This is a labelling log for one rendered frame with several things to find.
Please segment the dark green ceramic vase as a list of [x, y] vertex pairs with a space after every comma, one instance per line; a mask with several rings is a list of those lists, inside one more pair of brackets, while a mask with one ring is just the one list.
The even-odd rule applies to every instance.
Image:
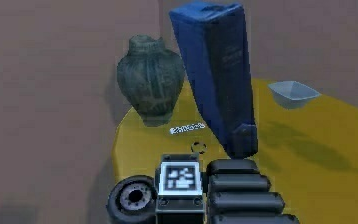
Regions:
[[182, 90], [185, 70], [181, 57], [162, 38], [135, 35], [118, 62], [117, 83], [147, 127], [168, 123]]

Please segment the small white patterned strip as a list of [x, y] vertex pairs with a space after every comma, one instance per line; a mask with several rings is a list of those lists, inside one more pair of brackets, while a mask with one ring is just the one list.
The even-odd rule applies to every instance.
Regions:
[[194, 130], [204, 129], [206, 125], [204, 123], [193, 123], [193, 124], [187, 124], [183, 126], [176, 126], [170, 128], [169, 132], [171, 135], [179, 134], [183, 132], [190, 132]]

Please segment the yellow round table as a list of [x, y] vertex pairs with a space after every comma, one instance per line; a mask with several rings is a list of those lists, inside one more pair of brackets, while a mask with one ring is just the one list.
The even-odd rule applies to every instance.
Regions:
[[[358, 108], [322, 95], [300, 109], [277, 105], [268, 83], [252, 82], [259, 151], [254, 160], [301, 224], [358, 224]], [[164, 154], [198, 151], [202, 163], [222, 158], [208, 127], [171, 135], [172, 127], [204, 123], [189, 85], [170, 122], [147, 127], [130, 110], [112, 148], [114, 176], [153, 175]]]

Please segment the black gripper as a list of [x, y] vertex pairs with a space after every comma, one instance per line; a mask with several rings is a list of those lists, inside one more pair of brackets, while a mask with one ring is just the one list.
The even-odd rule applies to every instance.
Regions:
[[155, 224], [156, 197], [154, 179], [150, 176], [135, 175], [121, 180], [108, 195], [108, 223]]

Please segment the pale grey square bowl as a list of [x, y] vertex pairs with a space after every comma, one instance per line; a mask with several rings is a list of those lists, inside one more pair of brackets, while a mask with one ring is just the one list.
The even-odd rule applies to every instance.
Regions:
[[268, 88], [273, 100], [288, 110], [302, 108], [311, 100], [321, 96], [315, 89], [297, 81], [274, 82], [269, 84]]

